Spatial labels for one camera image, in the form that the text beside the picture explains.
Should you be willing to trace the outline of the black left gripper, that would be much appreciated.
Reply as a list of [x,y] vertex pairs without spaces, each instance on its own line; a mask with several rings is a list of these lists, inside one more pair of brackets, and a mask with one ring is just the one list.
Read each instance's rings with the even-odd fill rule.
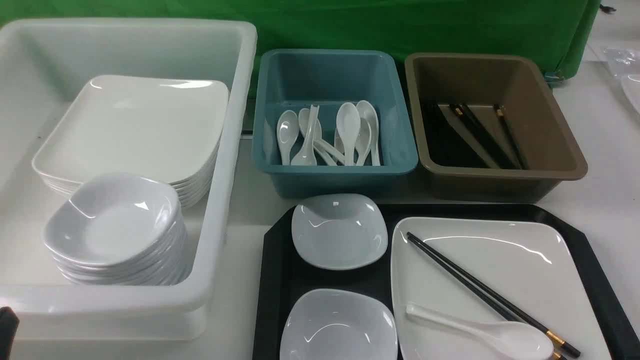
[[9,306],[0,309],[0,359],[9,360],[18,332],[19,318]]

